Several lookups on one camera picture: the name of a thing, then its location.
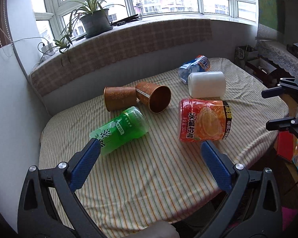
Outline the black object on sill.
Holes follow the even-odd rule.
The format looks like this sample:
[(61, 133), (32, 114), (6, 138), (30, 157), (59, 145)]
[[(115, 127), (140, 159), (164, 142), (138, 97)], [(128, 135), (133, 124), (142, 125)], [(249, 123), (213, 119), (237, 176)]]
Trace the black object on sill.
[(132, 16), (129, 16), (127, 18), (124, 18), (124, 19), (121, 19), (121, 20), (118, 20), (116, 22), (112, 22), (110, 23), (111, 26), (122, 26), (122, 25), (125, 25), (127, 23), (131, 23), (131, 22), (136, 22), (136, 21), (139, 21), (139, 20), (142, 20), (142, 14), (134, 14)]

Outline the cardboard box with items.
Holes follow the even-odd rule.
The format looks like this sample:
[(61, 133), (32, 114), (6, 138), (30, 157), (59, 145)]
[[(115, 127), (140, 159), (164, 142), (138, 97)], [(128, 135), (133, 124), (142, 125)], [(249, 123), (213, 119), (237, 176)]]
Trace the cardboard box with items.
[(287, 76), (285, 70), (263, 58), (247, 61), (245, 67), (251, 69), (253, 71), (252, 75), (257, 77), (268, 88), (276, 86), (280, 78)]

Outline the orange printed plastic cup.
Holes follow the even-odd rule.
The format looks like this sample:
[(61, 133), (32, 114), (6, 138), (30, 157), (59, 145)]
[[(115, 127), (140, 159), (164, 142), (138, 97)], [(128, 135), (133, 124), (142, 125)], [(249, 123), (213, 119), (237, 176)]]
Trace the orange printed plastic cup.
[(232, 125), (232, 110), (225, 101), (185, 98), (178, 106), (178, 137), (182, 142), (225, 140)]

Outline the white plastic cup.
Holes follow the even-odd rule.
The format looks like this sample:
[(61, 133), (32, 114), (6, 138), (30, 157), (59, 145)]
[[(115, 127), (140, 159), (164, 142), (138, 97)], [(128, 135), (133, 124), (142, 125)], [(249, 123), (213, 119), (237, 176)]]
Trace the white plastic cup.
[(192, 98), (222, 97), (226, 91), (225, 75), (221, 71), (191, 73), (188, 90)]

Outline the striped yellow table cloth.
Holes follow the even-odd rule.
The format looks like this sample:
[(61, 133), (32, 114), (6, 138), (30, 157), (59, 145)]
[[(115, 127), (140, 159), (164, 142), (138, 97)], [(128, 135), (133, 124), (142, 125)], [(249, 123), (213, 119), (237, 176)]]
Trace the striped yellow table cloth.
[[(228, 59), (213, 58), (213, 71), (226, 78), (223, 99), (232, 110), (232, 127), (216, 147), (233, 162), (246, 167), (256, 163), (273, 145), (276, 131), (266, 122), (288, 115), (279, 97), (264, 99), (264, 85)], [(178, 104), (188, 97), (188, 88), (170, 70), (146, 79), (166, 85), (172, 99), (168, 108), (151, 113), (139, 110), (148, 120), (149, 132), (109, 155), (98, 158), (76, 195), (92, 220), (107, 237), (123, 237), (150, 224), (186, 218), (218, 193), (211, 173), (200, 154), (198, 142), (178, 138)], [(41, 134), (39, 167), (49, 169), (83, 149), (90, 133), (116, 116), (108, 112), (102, 96), (73, 106), (53, 116)]]

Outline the green paper bag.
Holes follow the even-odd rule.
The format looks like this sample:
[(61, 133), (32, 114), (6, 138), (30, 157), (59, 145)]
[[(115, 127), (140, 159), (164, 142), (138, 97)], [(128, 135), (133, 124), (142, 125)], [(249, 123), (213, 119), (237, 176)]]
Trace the green paper bag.
[(240, 68), (244, 68), (246, 62), (258, 58), (258, 50), (250, 45), (237, 46), (235, 49), (234, 64)]

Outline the brown plaid sill cover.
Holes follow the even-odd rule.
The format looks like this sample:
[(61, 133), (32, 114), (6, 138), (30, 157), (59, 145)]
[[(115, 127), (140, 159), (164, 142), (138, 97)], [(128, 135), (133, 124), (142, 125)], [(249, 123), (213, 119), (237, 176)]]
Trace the brown plaid sill cover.
[(213, 38), (209, 19), (173, 19), (108, 31), (86, 39), (43, 62), (30, 74), (33, 87), (45, 96), (97, 69), (145, 53)]

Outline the brown paper cup closed end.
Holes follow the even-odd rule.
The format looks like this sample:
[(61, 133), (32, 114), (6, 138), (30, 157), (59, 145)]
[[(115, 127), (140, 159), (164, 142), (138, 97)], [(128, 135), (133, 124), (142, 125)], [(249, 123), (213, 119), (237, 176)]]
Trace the brown paper cup closed end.
[(104, 88), (104, 103), (109, 112), (136, 106), (136, 88), (127, 86), (107, 86)]

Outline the brown paper cup open mouth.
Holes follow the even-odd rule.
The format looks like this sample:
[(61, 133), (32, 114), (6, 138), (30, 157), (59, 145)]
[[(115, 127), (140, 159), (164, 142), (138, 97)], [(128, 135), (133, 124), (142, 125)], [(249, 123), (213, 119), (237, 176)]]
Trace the brown paper cup open mouth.
[(168, 86), (140, 82), (135, 87), (137, 99), (148, 107), (150, 112), (159, 114), (169, 105), (172, 93)]

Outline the white lace cloth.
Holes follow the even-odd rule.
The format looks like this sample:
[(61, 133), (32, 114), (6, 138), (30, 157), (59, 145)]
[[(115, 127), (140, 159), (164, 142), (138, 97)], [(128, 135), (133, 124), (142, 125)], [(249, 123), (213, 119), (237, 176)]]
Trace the white lace cloth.
[(257, 40), (256, 49), (259, 55), (272, 61), (291, 76), (298, 77), (298, 59), (287, 51), (285, 45), (277, 41)]

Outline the potted spider plant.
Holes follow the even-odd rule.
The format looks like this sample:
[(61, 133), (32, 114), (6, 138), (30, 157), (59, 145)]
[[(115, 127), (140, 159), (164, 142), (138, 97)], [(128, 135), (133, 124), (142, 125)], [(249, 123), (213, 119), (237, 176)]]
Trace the potted spider plant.
[(69, 0), (69, 2), (76, 3), (77, 7), (70, 12), (69, 22), (61, 32), (61, 38), (54, 40), (61, 54), (66, 53), (73, 45), (71, 38), (77, 22), (82, 22), (86, 37), (91, 38), (113, 29), (108, 18), (109, 7), (126, 7), (124, 3), (109, 4), (107, 0)]

